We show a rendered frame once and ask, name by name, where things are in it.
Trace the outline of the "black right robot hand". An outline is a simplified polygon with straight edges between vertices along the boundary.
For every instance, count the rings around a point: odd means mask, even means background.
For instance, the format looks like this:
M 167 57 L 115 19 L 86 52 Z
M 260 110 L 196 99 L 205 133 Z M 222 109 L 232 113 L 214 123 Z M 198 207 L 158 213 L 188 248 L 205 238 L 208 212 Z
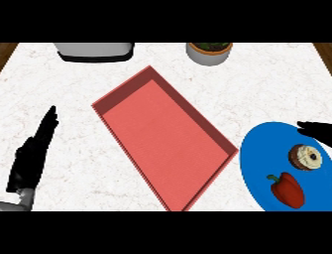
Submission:
M 332 148 L 332 124 L 320 122 L 297 122 L 297 132 L 316 139 Z

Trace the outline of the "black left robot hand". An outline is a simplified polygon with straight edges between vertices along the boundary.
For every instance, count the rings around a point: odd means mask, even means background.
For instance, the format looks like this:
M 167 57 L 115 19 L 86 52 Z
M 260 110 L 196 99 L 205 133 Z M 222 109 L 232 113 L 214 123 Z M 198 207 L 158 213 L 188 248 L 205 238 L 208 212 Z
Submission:
M 6 192 L 36 189 L 46 163 L 47 150 L 58 127 L 56 106 L 52 106 L 41 120 L 36 135 L 16 149 L 15 162 L 10 169 Z

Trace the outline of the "blue plate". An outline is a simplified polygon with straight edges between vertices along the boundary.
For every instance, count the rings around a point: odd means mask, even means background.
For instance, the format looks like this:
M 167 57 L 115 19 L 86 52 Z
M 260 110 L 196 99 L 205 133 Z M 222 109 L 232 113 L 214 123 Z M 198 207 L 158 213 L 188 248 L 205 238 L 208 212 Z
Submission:
M 295 145 L 313 147 L 322 157 L 320 168 L 297 170 L 288 161 L 288 152 Z M 304 204 L 298 211 L 332 211 L 332 160 L 318 141 L 298 134 L 297 128 L 281 122 L 258 124 L 247 133 L 241 147 L 241 169 L 251 196 L 266 211 L 294 211 L 270 191 L 275 180 L 288 172 L 304 193 Z

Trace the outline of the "red bell pepper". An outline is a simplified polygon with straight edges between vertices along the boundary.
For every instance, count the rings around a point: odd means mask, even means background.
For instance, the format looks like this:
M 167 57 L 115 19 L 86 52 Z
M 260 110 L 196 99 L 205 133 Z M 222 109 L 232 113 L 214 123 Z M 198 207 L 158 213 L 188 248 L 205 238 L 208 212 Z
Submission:
M 282 204 L 297 209 L 304 204 L 303 188 L 294 176 L 282 172 L 279 176 L 267 175 L 266 178 L 272 180 L 270 191 Z

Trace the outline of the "red cardboard box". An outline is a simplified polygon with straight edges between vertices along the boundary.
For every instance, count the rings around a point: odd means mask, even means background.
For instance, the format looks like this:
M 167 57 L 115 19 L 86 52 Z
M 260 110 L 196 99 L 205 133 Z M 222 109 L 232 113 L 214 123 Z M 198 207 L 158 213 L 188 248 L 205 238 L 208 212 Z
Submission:
M 164 208 L 189 210 L 239 149 L 152 67 L 92 108 Z

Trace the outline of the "cream frosted donut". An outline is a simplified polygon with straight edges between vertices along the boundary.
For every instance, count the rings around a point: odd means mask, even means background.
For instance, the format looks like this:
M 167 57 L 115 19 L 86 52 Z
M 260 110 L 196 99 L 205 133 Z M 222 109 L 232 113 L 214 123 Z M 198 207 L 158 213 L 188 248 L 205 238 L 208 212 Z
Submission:
M 312 146 L 297 144 L 288 152 L 288 162 L 297 170 L 313 171 L 322 166 L 322 156 Z

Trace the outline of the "white and black appliance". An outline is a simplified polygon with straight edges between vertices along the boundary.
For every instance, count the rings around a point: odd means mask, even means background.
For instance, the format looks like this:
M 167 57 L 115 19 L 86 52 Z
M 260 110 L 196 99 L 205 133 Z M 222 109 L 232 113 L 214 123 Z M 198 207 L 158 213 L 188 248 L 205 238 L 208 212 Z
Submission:
M 55 43 L 58 55 L 72 63 L 117 63 L 133 57 L 133 43 Z

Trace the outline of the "grey potted plant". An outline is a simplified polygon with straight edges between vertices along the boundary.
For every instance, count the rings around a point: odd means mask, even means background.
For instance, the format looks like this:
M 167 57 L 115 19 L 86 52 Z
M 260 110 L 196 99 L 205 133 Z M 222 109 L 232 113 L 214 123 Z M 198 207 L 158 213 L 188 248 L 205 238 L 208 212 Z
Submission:
M 196 47 L 193 43 L 186 44 L 186 54 L 189 59 L 199 65 L 214 66 L 222 64 L 229 58 L 233 44 L 216 52 L 205 51 Z

